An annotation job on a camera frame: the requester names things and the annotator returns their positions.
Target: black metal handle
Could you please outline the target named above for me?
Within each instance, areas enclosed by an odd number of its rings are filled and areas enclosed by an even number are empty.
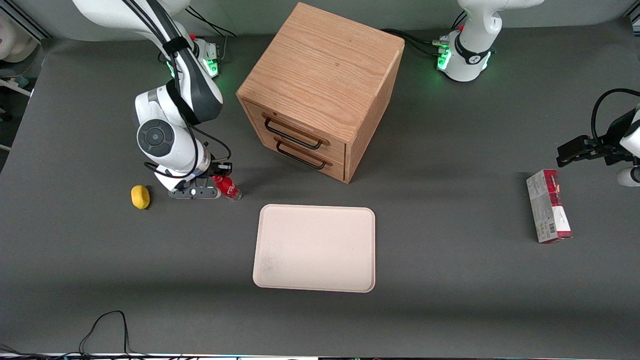
[[[272,133],[274,133],[274,134],[276,134],[276,135],[280,135],[280,136],[282,136],[283,138],[285,138],[285,139],[287,139],[287,140],[289,140],[289,141],[291,141],[291,142],[294,142],[294,143],[296,143],[296,144],[298,144],[298,145],[300,145],[300,146],[304,146],[304,147],[306,147],[307,149],[311,149],[311,150],[318,150],[318,148],[320,147],[320,145],[322,145],[322,140],[318,140],[318,143],[317,143],[317,144],[315,144],[315,145],[311,145],[311,144],[306,143],[306,142],[304,142],[304,141],[298,140],[298,139],[294,138],[294,137],[293,137],[293,136],[291,136],[291,135],[287,135],[287,134],[283,133],[282,131],[279,131],[279,130],[276,130],[276,129],[274,129],[274,128],[270,127],[270,126],[269,126],[269,123],[270,123],[270,122],[271,122],[271,118],[267,118],[267,119],[264,121],[264,127],[266,127],[266,128],[267,128],[267,130],[271,131]]]
[[[308,167],[310,167],[310,168],[313,168],[313,169],[315,169],[315,170],[322,170],[322,169],[324,168],[324,166],[326,165],[326,161],[323,161],[320,165],[313,165],[313,164],[311,164],[310,162],[308,162],[308,161],[306,161],[306,160],[303,160],[303,159],[301,159],[301,158],[299,158],[299,157],[295,156],[294,154],[291,154],[291,153],[288,153],[288,152],[286,152],[286,151],[282,150],[282,149],[280,148],[280,145],[282,145],[282,142],[278,142],[278,143],[276,144],[276,149],[278,150],[278,152],[279,152],[280,154],[283,154],[284,156],[287,156],[288,158],[291,158],[291,159],[293,159],[293,160],[296,160],[296,161],[297,161],[297,162],[299,162],[299,163],[303,163],[303,164],[305,164],[306,166],[308,166]]]

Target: yellow sponge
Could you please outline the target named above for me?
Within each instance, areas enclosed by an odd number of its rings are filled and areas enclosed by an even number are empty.
[[[149,206],[151,196],[149,190],[142,185],[136,185],[131,188],[131,202],[136,208],[143,210]]]

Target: beige tray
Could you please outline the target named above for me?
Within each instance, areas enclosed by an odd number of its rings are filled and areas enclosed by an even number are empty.
[[[376,216],[367,208],[275,205],[260,211],[253,282],[366,293],[376,284]]]

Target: wooden drawer cabinet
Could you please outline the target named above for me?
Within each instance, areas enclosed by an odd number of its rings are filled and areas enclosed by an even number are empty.
[[[403,49],[400,38],[298,3],[237,96],[268,149],[349,183]]]

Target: gray table surface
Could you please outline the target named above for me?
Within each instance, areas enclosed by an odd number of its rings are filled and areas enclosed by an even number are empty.
[[[233,148],[236,204],[172,200],[142,167],[133,100],[169,76],[150,42],[49,44],[0,175],[0,339],[72,351],[121,309],[142,352],[638,358],[640,190],[602,161],[562,169],[575,237],[539,245],[525,188],[588,133],[602,92],[640,84],[631,39],[627,20],[505,29],[465,84],[407,48],[349,185],[261,146],[234,93],[270,37],[230,39],[216,81],[225,107],[202,129]],[[607,100],[602,129],[636,102]],[[131,206],[140,183],[154,186],[148,211]],[[375,289],[256,287],[270,203],[371,208]],[[87,349],[119,352],[121,336],[107,318]]]

